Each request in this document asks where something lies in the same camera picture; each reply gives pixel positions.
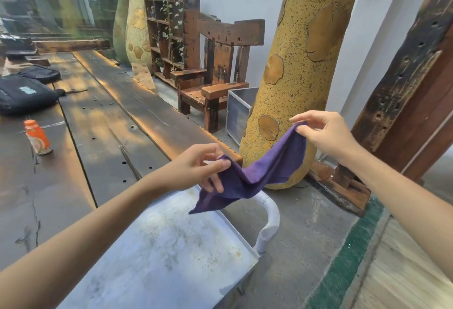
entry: white handle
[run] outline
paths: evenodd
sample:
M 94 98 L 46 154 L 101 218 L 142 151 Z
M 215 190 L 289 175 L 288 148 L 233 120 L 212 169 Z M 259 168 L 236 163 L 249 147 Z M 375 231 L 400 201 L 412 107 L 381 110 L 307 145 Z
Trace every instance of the white handle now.
M 267 224 L 258 233 L 256 244 L 253 249 L 261 256 L 266 253 L 267 246 L 277 233 L 280 226 L 280 211 L 274 200 L 263 191 L 253 197 L 267 212 Z

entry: plastic bottle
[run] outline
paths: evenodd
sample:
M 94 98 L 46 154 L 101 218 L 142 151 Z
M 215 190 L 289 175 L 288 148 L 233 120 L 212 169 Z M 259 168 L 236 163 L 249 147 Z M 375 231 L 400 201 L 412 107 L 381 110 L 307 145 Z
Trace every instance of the plastic bottle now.
M 30 140 L 34 152 L 38 155 L 50 153 L 52 148 L 50 148 L 49 140 L 38 123 L 35 120 L 26 120 L 24 124 L 25 133 Z

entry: forearm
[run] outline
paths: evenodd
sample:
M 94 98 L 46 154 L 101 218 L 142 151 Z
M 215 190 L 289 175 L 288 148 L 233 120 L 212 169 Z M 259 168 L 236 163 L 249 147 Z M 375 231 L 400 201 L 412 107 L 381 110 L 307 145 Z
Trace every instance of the forearm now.
M 344 164 L 453 280 L 453 207 L 360 147 Z
M 55 308 L 127 227 L 166 192 L 137 182 L 0 273 L 0 308 Z

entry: white metal cart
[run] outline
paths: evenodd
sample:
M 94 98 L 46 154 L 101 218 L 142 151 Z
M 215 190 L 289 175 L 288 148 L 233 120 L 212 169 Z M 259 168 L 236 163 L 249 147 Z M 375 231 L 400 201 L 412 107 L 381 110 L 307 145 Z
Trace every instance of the white metal cart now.
M 231 303 L 280 224 L 264 192 L 252 199 L 268 223 L 250 246 L 220 212 L 188 215 L 199 187 L 153 202 L 60 304 L 60 309 L 211 309 Z

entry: wooden bench leg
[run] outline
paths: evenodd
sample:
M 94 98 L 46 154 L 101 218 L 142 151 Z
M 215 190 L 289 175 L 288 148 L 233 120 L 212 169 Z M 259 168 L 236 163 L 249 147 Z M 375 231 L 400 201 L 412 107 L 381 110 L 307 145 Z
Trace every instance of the wooden bench leg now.
M 204 104 L 204 129 L 210 133 L 218 130 L 219 99 L 206 99 Z
M 190 113 L 190 105 L 183 101 L 182 94 L 178 93 L 178 111 L 188 115 Z

